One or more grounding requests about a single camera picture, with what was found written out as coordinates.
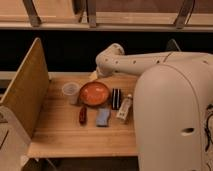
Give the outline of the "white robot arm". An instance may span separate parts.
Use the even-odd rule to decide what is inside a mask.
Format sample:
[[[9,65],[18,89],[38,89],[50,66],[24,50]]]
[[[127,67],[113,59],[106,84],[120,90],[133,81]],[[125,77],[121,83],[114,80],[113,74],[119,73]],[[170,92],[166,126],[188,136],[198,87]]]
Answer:
[[[114,43],[96,56],[94,78],[138,77],[133,121],[140,171],[213,171],[213,54],[127,55]]]

